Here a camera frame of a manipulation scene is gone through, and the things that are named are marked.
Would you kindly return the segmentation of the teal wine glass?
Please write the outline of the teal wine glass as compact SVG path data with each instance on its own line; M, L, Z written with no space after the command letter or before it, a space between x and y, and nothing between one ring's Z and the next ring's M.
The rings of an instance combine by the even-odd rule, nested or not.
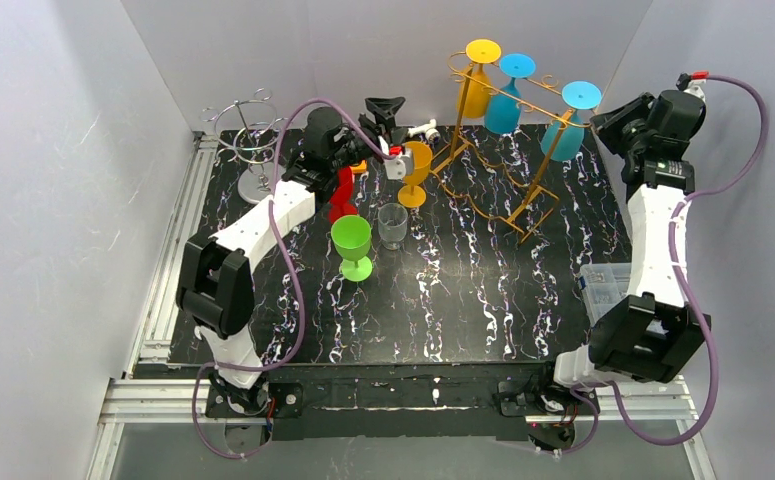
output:
M541 139L542 152L556 162L572 160L579 153L585 137L579 112L594 109L602 100L601 90L587 81L570 82L563 87L561 94L572 112L566 123L553 121Z

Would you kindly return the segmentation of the orange wine glass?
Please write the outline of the orange wine glass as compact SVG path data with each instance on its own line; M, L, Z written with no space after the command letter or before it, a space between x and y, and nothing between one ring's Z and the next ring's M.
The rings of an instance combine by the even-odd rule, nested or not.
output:
M476 39L466 45L465 54L470 61L464 69L464 73L468 76L464 80L467 93L464 102L460 102L463 98L460 96L457 103L457 106L463 105L465 118L476 119L485 115L491 94L486 87L490 79L484 71L484 66L495 63L500 58L501 52L500 45L490 39Z
M404 177L404 186L398 191L397 199L406 208L418 208L427 199L422 183L430 173L433 152L426 143L420 141L406 142L404 147L413 156L414 169Z

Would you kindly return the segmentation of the green plastic wine glass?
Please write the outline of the green plastic wine glass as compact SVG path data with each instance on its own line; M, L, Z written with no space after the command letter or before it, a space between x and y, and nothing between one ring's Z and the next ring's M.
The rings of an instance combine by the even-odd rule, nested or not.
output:
M368 257L372 231L369 222L359 215L345 215L331 226L331 239L341 257L340 272L346 280L362 282L373 271Z

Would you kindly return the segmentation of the gold wire glass rack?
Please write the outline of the gold wire glass rack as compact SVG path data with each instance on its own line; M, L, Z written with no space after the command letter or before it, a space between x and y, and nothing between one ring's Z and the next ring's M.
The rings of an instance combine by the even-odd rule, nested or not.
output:
M464 87L464 80L467 79L468 76L464 73L464 69L470 64L470 61L465 54L465 48L462 51L451 54L446 60L446 65L451 71L451 76L454 78L454 81L459 84L458 98L463 96L463 98L460 100L461 103L464 102L467 93L467 90ZM509 82L509 77L504 75L499 69L499 61L505 55L507 54L501 52L500 58L495 63L484 66L484 71L487 73L490 79L490 83L487 84L486 87L490 91L491 98L496 94L500 94L500 88ZM556 95L565 104L561 94L561 91L565 85L560 86L559 81L556 80L552 75L544 75L540 79L535 79L535 73L536 70L530 77L526 79L518 79L516 81L517 88L520 82L526 82L546 92L550 92ZM465 201L472 208L472 210L482 218L488 221L498 222L509 227L511 230L518 234L518 243L523 244L537 232L539 227L550 217L550 215L552 215L560 203L560 197L552 190L542 185L543 177L552 162L550 155L545 155L542 152L543 159L540 166L533 174L530 182L525 183L523 181L517 180L513 176L511 164L506 161L500 161L498 163L489 162L485 156L482 155L476 143L469 140L463 134L464 121L470 118L464 117L463 105L457 106L457 103L457 118L452 129L451 136L447 145L434 154L431 174L438 179L440 187L450 198L456 201ZM547 128L555 120L566 123L567 118L572 112L572 110L565 104L566 108L562 113L555 113L541 106L532 104L526 101L523 97L521 100L519 100L519 104L521 106L521 117L527 113L539 113L549 120ZM586 130L589 128L589 125L583 121L581 127L585 128L586 136ZM493 175L499 175L503 177L511 184L513 188L523 193L521 202L513 209L513 211L511 211L511 213L503 216L495 214L490 210L486 210L480 206L473 194L467 191L454 190L449 186L449 184L447 184L446 180L442 177L441 172L446 170L456 161L460 160L466 152L471 153L474 158L481 163L482 167L484 167L486 171Z

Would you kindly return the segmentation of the blue wine glass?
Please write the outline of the blue wine glass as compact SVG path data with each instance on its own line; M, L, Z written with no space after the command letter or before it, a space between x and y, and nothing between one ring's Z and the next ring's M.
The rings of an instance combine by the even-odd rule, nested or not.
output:
M500 59L499 69L509 77L509 82L500 88L500 94L491 98L485 113L484 126L491 133L504 135L512 133L519 126L519 100L522 97L516 81L530 77L536 70L536 63L526 54L510 53Z

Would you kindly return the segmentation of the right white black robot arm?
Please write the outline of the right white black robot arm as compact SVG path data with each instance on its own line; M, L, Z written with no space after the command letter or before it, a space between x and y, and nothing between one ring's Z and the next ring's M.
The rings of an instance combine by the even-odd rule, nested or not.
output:
M644 93L591 118L598 139L624 161L630 279L622 299L594 322L587 344L556 358L555 383L667 383L703 344L701 324L710 318L697 318L678 283L686 222L674 210L695 190L694 168L683 155L706 111L704 92L694 85Z

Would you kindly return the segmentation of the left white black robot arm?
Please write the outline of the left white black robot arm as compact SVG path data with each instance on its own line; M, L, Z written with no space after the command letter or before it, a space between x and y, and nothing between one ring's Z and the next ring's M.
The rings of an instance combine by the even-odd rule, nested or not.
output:
M253 273L264 256L274 248L289 255L285 236L328 203L344 169L375 159L391 180L408 174L410 155L390 152L407 136L395 120L405 101L369 97L357 120L331 100L306 101L298 108L308 113L302 143L284 166L279 160L287 129L278 131L269 195L230 226L195 234L185 244L175 302L198 326L211 348L210 365L225 385L250 390L269 369L248 327L255 307Z

